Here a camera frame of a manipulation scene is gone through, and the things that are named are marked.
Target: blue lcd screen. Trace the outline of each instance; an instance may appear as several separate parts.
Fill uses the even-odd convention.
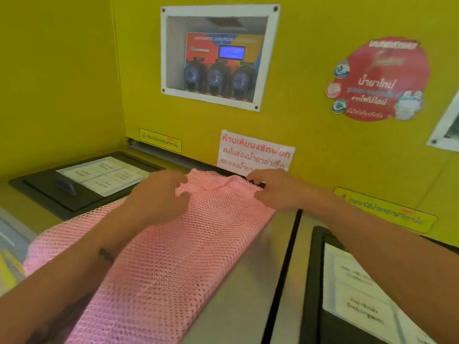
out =
[[[246,48],[242,46],[220,46],[220,59],[244,60]]]

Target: forearm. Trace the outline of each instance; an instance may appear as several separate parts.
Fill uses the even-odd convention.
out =
[[[82,312],[111,266],[100,249],[116,257],[140,231],[133,222],[126,212],[115,209],[81,240],[0,298],[2,342],[24,343],[35,330],[73,311],[69,306]]]
[[[459,343],[459,258],[449,250],[321,191],[316,214],[366,272],[435,341]]]

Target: cartoon character on sticker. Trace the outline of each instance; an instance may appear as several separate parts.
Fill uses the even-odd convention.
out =
[[[404,92],[395,105],[395,119],[400,121],[412,119],[415,113],[422,109],[422,103],[421,91],[414,94],[411,91]]]
[[[325,95],[329,98],[337,98],[338,95],[341,93],[341,83],[334,83],[331,82],[327,86],[327,90],[325,91]]]
[[[344,111],[346,111],[346,104],[347,104],[346,100],[335,100],[333,102],[333,105],[331,106],[331,111],[334,114],[339,115],[340,113],[343,113]]]
[[[351,72],[351,67],[349,66],[349,62],[347,60],[342,60],[339,64],[335,67],[333,74],[336,78],[344,78]]]

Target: person's left arm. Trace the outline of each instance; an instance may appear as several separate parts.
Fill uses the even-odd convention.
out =
[[[63,343],[132,238],[186,212],[189,193],[175,195],[186,181],[178,172],[151,173],[79,241],[3,295],[2,343]]]

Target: blue icon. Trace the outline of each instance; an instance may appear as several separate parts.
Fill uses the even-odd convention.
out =
[[[346,100],[335,100],[331,106],[331,111],[336,115],[346,111]]]
[[[351,67],[347,60],[340,61],[339,64],[335,67],[333,74],[336,78],[344,78],[351,72]]]

